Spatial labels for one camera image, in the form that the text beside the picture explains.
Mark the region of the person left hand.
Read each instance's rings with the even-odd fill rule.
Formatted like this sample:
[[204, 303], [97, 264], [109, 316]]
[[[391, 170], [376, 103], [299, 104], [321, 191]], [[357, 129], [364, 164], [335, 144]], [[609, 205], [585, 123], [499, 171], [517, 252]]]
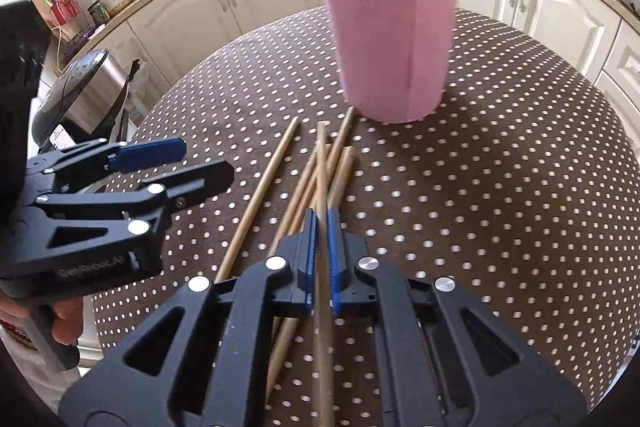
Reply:
[[[25, 307], [14, 303], [5, 295], [0, 299], [1, 320], [16, 329], [23, 329], [29, 316]], [[63, 345], [71, 345], [84, 332], [84, 299], [81, 297], [53, 303], [54, 322], [52, 337]]]

